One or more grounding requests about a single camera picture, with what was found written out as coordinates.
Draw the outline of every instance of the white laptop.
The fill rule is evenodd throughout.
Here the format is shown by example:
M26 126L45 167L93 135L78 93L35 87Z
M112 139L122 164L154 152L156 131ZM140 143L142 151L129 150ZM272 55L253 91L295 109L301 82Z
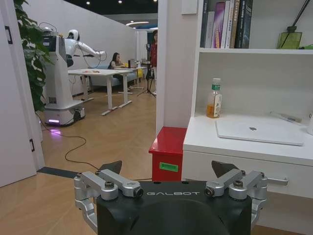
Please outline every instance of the white laptop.
M304 135L299 130L299 126L288 122L277 124L253 120L247 122L216 120L215 125L220 138L304 145Z

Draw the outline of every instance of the woman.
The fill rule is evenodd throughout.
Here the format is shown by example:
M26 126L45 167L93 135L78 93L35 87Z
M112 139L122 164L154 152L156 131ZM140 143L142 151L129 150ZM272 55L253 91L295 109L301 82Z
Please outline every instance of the woman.
M123 63L121 62L121 58L120 58L120 55L119 53L114 53L113 54L113 58L108 66L108 69L109 70L113 70L113 69L116 69L116 68L126 68ZM124 82L123 82L123 75L121 74L115 74L113 75L113 77L117 78L118 81L123 85Z
M153 31L153 44L151 46L151 66L155 74L156 91L153 94L157 94L157 30Z

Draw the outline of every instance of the book spine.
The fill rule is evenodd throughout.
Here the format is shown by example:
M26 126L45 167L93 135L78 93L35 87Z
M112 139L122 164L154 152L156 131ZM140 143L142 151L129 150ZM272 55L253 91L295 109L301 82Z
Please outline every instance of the book spine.
M230 0L225 48L230 48L231 29L233 27L235 0Z
M225 11L225 2L216 3L212 36L212 48L221 48L224 11Z
M253 0L246 0L242 48L249 48Z
M235 47L236 33L237 33L237 24L238 24L238 16L239 16L239 8L240 8L240 0L235 0L233 26L232 26L232 29L231 29L229 48L234 48Z
M241 0L240 1L240 16L239 16L239 21L238 21L238 26L237 26L235 48L243 47L245 13L246 13L246 0Z
M206 24L207 24L208 12L209 12L208 8L209 8L209 0L204 0L203 1L203 12L202 12L200 47L204 47L205 46Z
M215 14L214 11L209 11L208 18L207 18L206 39L205 39L206 48L211 48L212 46L214 14Z
M225 10L224 10L224 19L223 19L223 31L222 31L221 48L225 48L225 45L226 45L229 7L230 7L230 1L226 1L225 2Z

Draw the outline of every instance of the red stool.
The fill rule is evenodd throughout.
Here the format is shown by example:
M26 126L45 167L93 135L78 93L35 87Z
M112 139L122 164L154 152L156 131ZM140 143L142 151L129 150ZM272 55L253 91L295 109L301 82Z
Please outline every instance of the red stool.
M163 127L149 149L153 181L180 181L186 128Z

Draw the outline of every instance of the white shelf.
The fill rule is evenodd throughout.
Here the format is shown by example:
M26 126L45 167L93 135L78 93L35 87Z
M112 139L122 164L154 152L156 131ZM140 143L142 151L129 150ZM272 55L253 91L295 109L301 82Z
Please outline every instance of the white shelf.
M218 48L200 48L199 52L200 53L313 55L313 50L284 50L284 49L218 49Z
M290 124L278 118L262 115L223 114L220 118L238 121L254 118L257 121L269 121L277 125ZM304 146L222 139L217 136L214 119L198 116L190 118L183 150L313 166L313 136L306 132L306 125L299 125L299 131L305 135Z

